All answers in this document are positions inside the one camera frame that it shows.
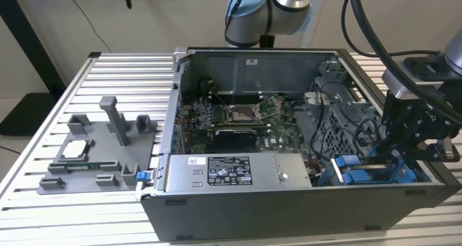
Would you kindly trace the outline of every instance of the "power supply label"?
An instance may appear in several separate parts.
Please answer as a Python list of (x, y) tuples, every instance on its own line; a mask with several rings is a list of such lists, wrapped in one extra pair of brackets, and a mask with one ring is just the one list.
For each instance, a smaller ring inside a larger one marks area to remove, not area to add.
[(253, 170), (249, 157), (209, 157), (210, 185), (252, 185)]

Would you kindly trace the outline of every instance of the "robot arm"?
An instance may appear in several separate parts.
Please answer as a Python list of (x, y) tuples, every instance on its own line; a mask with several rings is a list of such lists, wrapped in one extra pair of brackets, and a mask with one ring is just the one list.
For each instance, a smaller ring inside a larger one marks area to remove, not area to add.
[[(449, 42), (445, 51), (428, 57), (397, 61), (404, 72), (425, 92), (449, 103), (462, 113), (462, 30)], [(409, 91), (388, 70), (382, 76), (388, 93), (382, 123), (388, 137), (377, 146), (377, 153), (389, 155), (397, 149), (405, 158), (424, 161), (459, 162), (460, 153), (452, 143), (461, 124), (443, 115)], [(437, 142), (428, 147), (421, 143)]]
[(258, 45), (261, 35), (293, 34), (308, 22), (310, 0), (230, 0), (230, 4), (225, 35), (237, 47)]

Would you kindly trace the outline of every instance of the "aluminum extrusion table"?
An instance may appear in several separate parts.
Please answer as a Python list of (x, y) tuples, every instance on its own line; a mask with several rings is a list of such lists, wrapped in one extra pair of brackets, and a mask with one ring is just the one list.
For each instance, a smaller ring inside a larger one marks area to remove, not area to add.
[[(385, 92), (381, 60), (357, 54), (353, 57)], [(65, 142), (71, 115), (87, 113), (91, 121), (109, 120), (99, 107), (103, 95), (118, 96), (118, 110), (127, 120), (135, 120), (139, 114), (158, 120), (151, 160), (157, 165), (174, 76), (171, 66), (171, 54), (102, 54), (87, 59), (0, 184), (0, 245), (167, 245), (158, 240), (134, 191), (41, 196), (35, 189)], [(455, 143), (462, 150), (461, 135)], [(462, 181), (462, 161), (447, 166)], [(413, 212), (388, 232), (202, 245), (462, 245), (462, 192), (437, 208)]]

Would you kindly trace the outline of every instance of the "motherboard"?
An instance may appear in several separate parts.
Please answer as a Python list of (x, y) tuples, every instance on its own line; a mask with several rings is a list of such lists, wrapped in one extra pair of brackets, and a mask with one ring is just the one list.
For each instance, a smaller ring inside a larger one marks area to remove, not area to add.
[(199, 97), (182, 106), (185, 153), (266, 152), (308, 156), (293, 105), (285, 95)]

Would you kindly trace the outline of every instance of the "cable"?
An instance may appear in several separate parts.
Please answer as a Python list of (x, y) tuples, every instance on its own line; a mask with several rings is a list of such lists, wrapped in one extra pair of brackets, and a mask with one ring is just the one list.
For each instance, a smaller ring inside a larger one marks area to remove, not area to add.
[(441, 113), (456, 123), (461, 124), (462, 115), (455, 111), (449, 103), (443, 102), (437, 97), (433, 97), (432, 94), (428, 94), (417, 86), (416, 82), (410, 79), (408, 74), (404, 72), (404, 70), (400, 68), (398, 64), (390, 57), (389, 52), (386, 51), (382, 42), (378, 39), (377, 34), (370, 26), (361, 0), (352, 0), (352, 7), (354, 16), (357, 17), (360, 28), (362, 30), (364, 35), (366, 36), (369, 44), (372, 45), (378, 57), (381, 58), (386, 68), (389, 69), (394, 77), (408, 88), (408, 90), (417, 95), (417, 97), (422, 100), (424, 104), (432, 106), (439, 113)]
[(232, 21), (233, 21), (233, 16), (234, 16), (234, 14), (237, 13), (237, 11), (238, 11), (238, 8), (240, 8), (240, 5), (241, 5), (241, 2), (242, 2), (244, 0), (237, 0), (237, 3), (234, 4), (234, 6), (233, 6), (233, 9), (232, 9), (232, 12), (230, 12), (230, 15), (228, 14), (228, 22), (226, 22), (226, 27), (225, 27), (225, 40), (226, 40), (226, 32), (229, 31), (229, 27), (230, 27), (230, 23), (232, 23)]
[(105, 44), (106, 48), (109, 49), (109, 51), (113, 52), (113, 50), (110, 49), (110, 46), (107, 45), (107, 43), (106, 43), (106, 41), (103, 40), (103, 38), (102, 38), (102, 36), (99, 35), (99, 33), (97, 32), (95, 26), (94, 26), (93, 22), (90, 21), (89, 16), (87, 16), (85, 10), (82, 9), (81, 5), (78, 4), (78, 2), (77, 2), (75, 0), (73, 0), (73, 2), (75, 3), (75, 5), (78, 6), (78, 8), (79, 8), (82, 14), (85, 15), (85, 17), (86, 17), (86, 19), (87, 19), (87, 21), (89, 21), (89, 24), (90, 24), (90, 26), (91, 26), (93, 29), (94, 29), (94, 33), (97, 34), (97, 37), (98, 37), (98, 38), (101, 39), (101, 41), (103, 42), (103, 44)]
[(369, 134), (364, 129), (362, 129), (362, 126), (368, 123), (368, 122), (372, 122), (373, 123), (373, 126), (374, 126), (374, 133), (377, 134), (377, 141), (381, 142), (382, 141), (382, 137), (381, 137), (381, 134), (378, 134), (378, 125), (374, 121), (373, 118), (365, 118), (361, 122), (360, 122), (360, 127), (357, 128), (357, 130), (354, 131), (354, 134), (353, 134), (353, 146), (354, 146), (354, 149), (357, 150), (357, 154), (361, 152), (360, 150), (360, 145), (358, 145), (358, 136), (360, 134), (364, 132), (366, 135)]
[(229, 3), (229, 9), (226, 10), (226, 15), (225, 15), (225, 25), (228, 25), (228, 18), (229, 18), (229, 13), (230, 13), (230, 9), (232, 9), (232, 2), (233, 0), (230, 0), (230, 3)]
[[(365, 57), (370, 57), (370, 58), (378, 58), (377, 54), (370, 54), (370, 53), (366, 53), (362, 50), (360, 50), (360, 48), (356, 46), (356, 44), (353, 43), (353, 41), (350, 39), (350, 36), (349, 36), (349, 33), (348, 33), (348, 27), (346, 27), (346, 23), (345, 23), (345, 14), (348, 12), (349, 1), (350, 0), (344, 0), (342, 13), (341, 13), (341, 27), (342, 27), (342, 33), (344, 33), (345, 40), (346, 40), (349, 46), (352, 47), (352, 49), (360, 55), (364, 55)], [(390, 53), (390, 57), (405, 56), (405, 55), (416, 55), (416, 54), (437, 55), (439, 53), (440, 53), (440, 51), (434, 51), (434, 50), (410, 50), (410, 51), (402, 51), (402, 52)]]
[(312, 139), (310, 139), (310, 149), (313, 151), (313, 153), (317, 155), (317, 157), (320, 159), (324, 159), (324, 160), (330, 160), (320, 151), (316, 150), (314, 148), (314, 143), (316, 143), (316, 137), (318, 136), (318, 132), (320, 132), (320, 129), (321, 129), (321, 124), (322, 124), (322, 120), (324, 120), (324, 116), (325, 116), (325, 100), (324, 100), (324, 96), (322, 94), (326, 94), (329, 95), (328, 93), (324, 92), (324, 88), (326, 85), (329, 84), (340, 84), (345, 87), (348, 87), (344, 83), (341, 82), (337, 82), (337, 81), (329, 81), (326, 82), (321, 88), (320, 88), (320, 100), (321, 100), (321, 109), (320, 109), (320, 117), (318, 117), (318, 122), (317, 122), (317, 129), (316, 129), (316, 132), (313, 133), (312, 135)]
[(3, 146), (0, 146), (0, 149), (5, 149), (5, 150), (9, 150), (9, 151), (11, 151), (13, 153), (17, 153), (17, 154), (22, 154), (19, 151), (17, 151), (17, 150), (13, 150), (13, 149), (10, 149), (10, 148), (7, 148), (7, 147), (3, 147)]

